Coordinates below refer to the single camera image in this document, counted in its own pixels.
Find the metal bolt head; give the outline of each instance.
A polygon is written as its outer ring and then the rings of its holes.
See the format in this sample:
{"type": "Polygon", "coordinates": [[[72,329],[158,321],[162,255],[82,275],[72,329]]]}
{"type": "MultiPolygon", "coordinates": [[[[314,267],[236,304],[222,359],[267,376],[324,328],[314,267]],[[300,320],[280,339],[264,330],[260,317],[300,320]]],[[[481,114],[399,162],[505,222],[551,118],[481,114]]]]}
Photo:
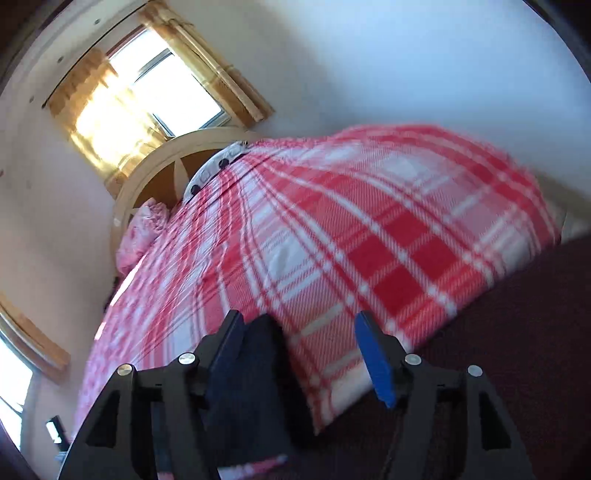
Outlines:
{"type": "Polygon", "coordinates": [[[125,375],[129,375],[133,371],[134,367],[130,364],[123,364],[117,369],[117,374],[124,377],[125,375]]]}
{"type": "Polygon", "coordinates": [[[183,365],[190,365],[195,361],[195,355],[192,353],[184,353],[178,358],[178,362],[183,365]]]}
{"type": "Polygon", "coordinates": [[[420,365],[423,359],[414,353],[409,353],[404,357],[404,361],[409,365],[420,365]]]}
{"type": "Polygon", "coordinates": [[[470,365],[468,367],[468,373],[473,377],[481,377],[482,368],[480,368],[478,365],[470,365]]]}

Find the bed frame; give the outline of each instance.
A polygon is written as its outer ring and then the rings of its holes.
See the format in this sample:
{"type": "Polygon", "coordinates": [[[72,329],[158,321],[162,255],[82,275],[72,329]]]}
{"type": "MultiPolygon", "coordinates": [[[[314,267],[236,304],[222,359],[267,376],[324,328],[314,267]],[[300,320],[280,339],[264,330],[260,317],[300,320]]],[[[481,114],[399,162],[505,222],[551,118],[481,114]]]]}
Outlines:
{"type": "Polygon", "coordinates": [[[172,209],[183,198],[190,179],[213,154],[233,142],[259,138],[240,127],[207,128],[173,138],[149,154],[129,176],[115,201],[113,258],[129,221],[146,200],[153,197],[172,209]]]}

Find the window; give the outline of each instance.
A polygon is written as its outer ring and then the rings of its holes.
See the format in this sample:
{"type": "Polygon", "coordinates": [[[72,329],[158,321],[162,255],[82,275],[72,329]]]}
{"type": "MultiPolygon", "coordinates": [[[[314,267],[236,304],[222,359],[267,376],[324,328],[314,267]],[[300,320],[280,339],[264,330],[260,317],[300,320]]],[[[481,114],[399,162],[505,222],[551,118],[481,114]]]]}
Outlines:
{"type": "Polygon", "coordinates": [[[0,338],[0,420],[21,448],[22,409],[33,377],[32,370],[0,338]]]}
{"type": "Polygon", "coordinates": [[[171,137],[219,125],[228,118],[166,42],[151,30],[142,31],[110,61],[171,137]]]}

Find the yellow curtain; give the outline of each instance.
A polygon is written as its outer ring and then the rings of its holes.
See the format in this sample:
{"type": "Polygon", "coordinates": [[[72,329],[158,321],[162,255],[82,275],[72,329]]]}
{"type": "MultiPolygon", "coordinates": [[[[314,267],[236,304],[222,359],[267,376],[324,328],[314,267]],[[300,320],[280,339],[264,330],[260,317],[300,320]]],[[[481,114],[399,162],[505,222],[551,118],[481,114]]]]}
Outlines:
{"type": "Polygon", "coordinates": [[[49,340],[2,292],[0,335],[45,376],[54,382],[61,381],[70,363],[70,354],[49,340]]]}
{"type": "Polygon", "coordinates": [[[149,1],[140,11],[140,18],[166,41],[170,50],[234,120],[249,128],[273,113],[271,105],[242,74],[214,51],[191,23],[163,1],[149,1]]]}
{"type": "Polygon", "coordinates": [[[113,198],[145,156],[167,140],[97,48],[80,59],[48,104],[113,198]]]}

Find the plaid bedspread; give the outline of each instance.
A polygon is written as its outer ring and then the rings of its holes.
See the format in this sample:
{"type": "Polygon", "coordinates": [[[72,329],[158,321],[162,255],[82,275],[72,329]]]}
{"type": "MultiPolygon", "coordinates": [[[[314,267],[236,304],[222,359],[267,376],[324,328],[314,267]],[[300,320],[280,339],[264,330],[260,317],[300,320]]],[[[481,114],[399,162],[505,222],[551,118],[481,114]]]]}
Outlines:
{"type": "Polygon", "coordinates": [[[163,366],[238,309],[280,321],[321,429],[371,386],[357,312],[411,351],[557,240],[532,175],[440,128],[260,141],[127,278],[97,333],[76,427],[118,365],[163,366]]]}

